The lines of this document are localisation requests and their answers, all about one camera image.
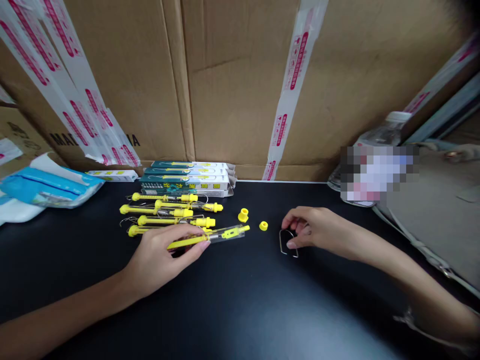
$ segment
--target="black tabletop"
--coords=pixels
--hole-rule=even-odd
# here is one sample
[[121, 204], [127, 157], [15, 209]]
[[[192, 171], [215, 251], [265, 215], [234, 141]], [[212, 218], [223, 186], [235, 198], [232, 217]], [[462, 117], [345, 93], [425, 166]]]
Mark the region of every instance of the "black tabletop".
[[[76, 209], [47, 209], [0, 227], [0, 323], [121, 270], [139, 240], [119, 222], [138, 183], [107, 183]], [[215, 199], [217, 229], [250, 231], [212, 244], [153, 295], [89, 327], [49, 359], [442, 359], [433, 341], [395, 322], [407, 303], [381, 271], [317, 248], [284, 255], [279, 229], [298, 205], [326, 207], [401, 248], [462, 301], [466, 291], [430, 267], [369, 208], [343, 203], [325, 184], [238, 182]], [[268, 222], [261, 231], [259, 223]]]

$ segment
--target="packing tape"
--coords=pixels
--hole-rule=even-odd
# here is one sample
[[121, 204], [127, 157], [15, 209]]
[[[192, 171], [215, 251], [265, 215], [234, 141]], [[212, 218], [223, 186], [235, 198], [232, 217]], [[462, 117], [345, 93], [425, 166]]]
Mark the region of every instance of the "packing tape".
[[[31, 62], [38, 65], [39, 73], [45, 74], [47, 82], [52, 84], [52, 89], [56, 91], [56, 96], [70, 112], [65, 115], [59, 102], [54, 101], [51, 91], [38, 86], [38, 82], [32, 78], [36, 75], [35, 71], [25, 60], [25, 56], [21, 56], [23, 65], [33, 73], [25, 66], [24, 70], [34, 80], [57, 115], [63, 115], [59, 117], [67, 129], [76, 134], [77, 143], [89, 147], [88, 151], [82, 148], [85, 156], [106, 165], [139, 166], [140, 159], [135, 150], [103, 102], [63, 1], [5, 0], [0, 3], [0, 7], [10, 25], [15, 28], [17, 36], [23, 43], [26, 42], [25, 47], [28, 56], [32, 58]], [[44, 21], [63, 63], [45, 34], [39, 18]], [[14, 41], [13, 45], [10, 51], [18, 52]]]
[[290, 125], [304, 83], [315, 40], [327, 11], [328, 0], [301, 0], [291, 37], [283, 85], [276, 108], [275, 122], [268, 148], [268, 160], [262, 180], [275, 180], [285, 149]]
[[85, 156], [103, 162], [102, 154], [89, 139], [87, 131], [82, 127], [73, 106], [54, 80], [50, 69], [32, 47], [20, 24], [12, 20], [16, 15], [12, 15], [8, 6], [9, 3], [0, 2], [0, 38], [72, 134]]
[[470, 39], [446, 62], [446, 64], [430, 79], [423, 89], [407, 105], [406, 113], [416, 114], [433, 98], [461, 69], [463, 69], [479, 53], [478, 34]]
[[[313, 2], [317, 4], [312, 4], [312, 1], [302, 0], [296, 16], [292, 42], [290, 44], [290, 55], [283, 77], [283, 88], [280, 100], [278, 101], [275, 123], [271, 134], [270, 147], [268, 149], [267, 165], [262, 177], [264, 181], [273, 181], [277, 175], [277, 168], [284, 153], [295, 107], [297, 106], [300, 90], [302, 89], [305, 73], [307, 72], [310, 61], [310, 53], [320, 32], [325, 11], [327, 10], [328, 0]], [[308, 17], [310, 16], [310, 11], [313, 9], [317, 11], [314, 12], [314, 14], [317, 14], [317, 17], [312, 17], [310, 27], [308, 27]], [[478, 38], [479, 34], [473, 34], [413, 98], [404, 112], [411, 113], [412, 115], [416, 114], [461, 69], [475, 58], [479, 53]]]
[[63, 0], [32, 0], [53, 39], [60, 57], [68, 70], [81, 98], [89, 105], [94, 118], [99, 124], [102, 137], [113, 153], [114, 161], [133, 167], [140, 166], [140, 159], [134, 148], [126, 141], [117, 120], [105, 106], [95, 81], [89, 62], [75, 31], [72, 20]]

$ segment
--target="hand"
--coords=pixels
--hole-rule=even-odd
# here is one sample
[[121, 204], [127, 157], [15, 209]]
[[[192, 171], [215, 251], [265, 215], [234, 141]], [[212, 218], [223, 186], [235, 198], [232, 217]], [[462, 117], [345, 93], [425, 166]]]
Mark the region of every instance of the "hand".
[[316, 246], [349, 260], [378, 266], [394, 249], [381, 237], [324, 207], [298, 206], [290, 210], [281, 228], [295, 230], [289, 249]]
[[130, 262], [121, 271], [124, 284], [138, 299], [160, 289], [187, 266], [197, 260], [210, 241], [201, 241], [185, 254], [173, 258], [167, 247], [175, 240], [191, 234], [203, 234], [199, 227], [182, 224], [152, 229], [143, 234]]

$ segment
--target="product box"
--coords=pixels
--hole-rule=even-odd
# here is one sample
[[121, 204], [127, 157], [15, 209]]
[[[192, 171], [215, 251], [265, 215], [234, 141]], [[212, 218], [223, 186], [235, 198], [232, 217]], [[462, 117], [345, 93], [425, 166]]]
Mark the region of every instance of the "product box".
[[139, 178], [135, 170], [87, 171], [87, 174], [111, 183], [133, 183]]
[[228, 174], [217, 175], [156, 175], [144, 174], [140, 178], [144, 189], [189, 189], [189, 190], [228, 190], [235, 187], [237, 178]]
[[146, 189], [143, 188], [141, 193], [144, 195], [183, 195], [183, 194], [197, 194], [197, 195], [206, 195], [208, 198], [227, 198], [234, 194], [234, 190], [229, 188], [228, 190], [180, 190], [172, 191], [172, 190], [162, 190], [162, 189]]
[[235, 170], [224, 167], [212, 168], [176, 168], [176, 167], [144, 167], [144, 174], [149, 175], [235, 175]]
[[174, 169], [229, 169], [235, 170], [235, 165], [226, 162], [187, 162], [187, 161], [154, 161], [151, 168], [174, 168]]

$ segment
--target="plastic bottle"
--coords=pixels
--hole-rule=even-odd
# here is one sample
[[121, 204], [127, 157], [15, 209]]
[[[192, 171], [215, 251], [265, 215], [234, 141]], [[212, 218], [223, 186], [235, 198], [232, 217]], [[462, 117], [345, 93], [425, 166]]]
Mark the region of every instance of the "plastic bottle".
[[[412, 114], [409, 112], [392, 111], [382, 125], [360, 135], [353, 146], [397, 146], [401, 140], [400, 131], [411, 116]], [[338, 192], [340, 191], [340, 176], [340, 165], [338, 165], [327, 182], [329, 187]]]

